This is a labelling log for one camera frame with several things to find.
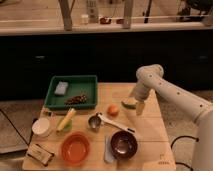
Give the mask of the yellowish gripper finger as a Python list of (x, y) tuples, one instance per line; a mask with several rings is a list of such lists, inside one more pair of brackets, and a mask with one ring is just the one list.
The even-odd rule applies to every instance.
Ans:
[(136, 114), (141, 115), (143, 113), (144, 107), (145, 107), (144, 101), (142, 101), (142, 102), (137, 101), (136, 102)]

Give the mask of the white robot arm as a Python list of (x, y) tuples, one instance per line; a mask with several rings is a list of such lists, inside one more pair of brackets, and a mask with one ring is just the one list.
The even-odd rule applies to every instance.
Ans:
[(140, 110), (140, 104), (148, 98), (151, 89), (179, 107), (198, 125), (193, 171), (213, 171), (213, 103), (166, 81), (163, 74), (159, 64), (137, 69), (137, 83), (130, 94), (138, 101), (136, 109)]

